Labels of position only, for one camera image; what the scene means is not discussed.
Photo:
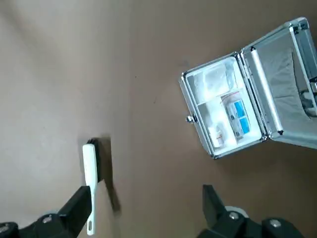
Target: case latch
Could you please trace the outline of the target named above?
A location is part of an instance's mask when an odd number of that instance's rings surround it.
[[[188,116],[185,118],[185,120],[186,120],[188,123],[193,124],[193,123],[197,122],[197,116],[196,116],[196,114],[195,114],[194,112],[192,112],[192,114],[191,114],[191,115],[188,115]]]

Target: white brush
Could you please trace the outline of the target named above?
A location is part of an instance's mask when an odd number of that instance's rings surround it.
[[[97,158],[93,144],[83,145],[84,170],[86,185],[90,187],[92,211],[87,220],[87,234],[94,235],[96,231],[96,189],[97,189]]]

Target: brown floor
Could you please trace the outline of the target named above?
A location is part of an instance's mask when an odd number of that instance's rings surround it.
[[[80,146],[110,137],[121,204],[103,183],[98,237],[193,238],[202,184],[260,221],[280,216],[317,237],[317,152],[281,143],[211,160],[177,79],[306,16],[317,1],[7,0],[0,2],[1,221],[24,226],[83,184]]]

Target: case lid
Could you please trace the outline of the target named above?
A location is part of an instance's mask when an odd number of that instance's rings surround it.
[[[317,53],[308,21],[285,23],[241,56],[269,137],[317,148]]]

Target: screw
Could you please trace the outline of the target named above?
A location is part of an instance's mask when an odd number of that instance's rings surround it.
[[[237,220],[237,219],[239,219],[239,215],[238,215],[238,213],[236,213],[236,212],[230,212],[229,217],[230,217],[232,220]]]
[[[0,227],[0,233],[2,233],[2,232],[6,232],[7,230],[9,230],[9,226],[8,226],[8,224],[6,224],[5,226],[3,226],[3,227]]]
[[[269,222],[272,226],[274,226],[275,228],[280,227],[282,224],[277,220],[277,219],[272,219]]]
[[[45,217],[42,222],[43,223],[47,223],[47,222],[51,222],[52,221],[52,215],[49,215],[48,217]]]

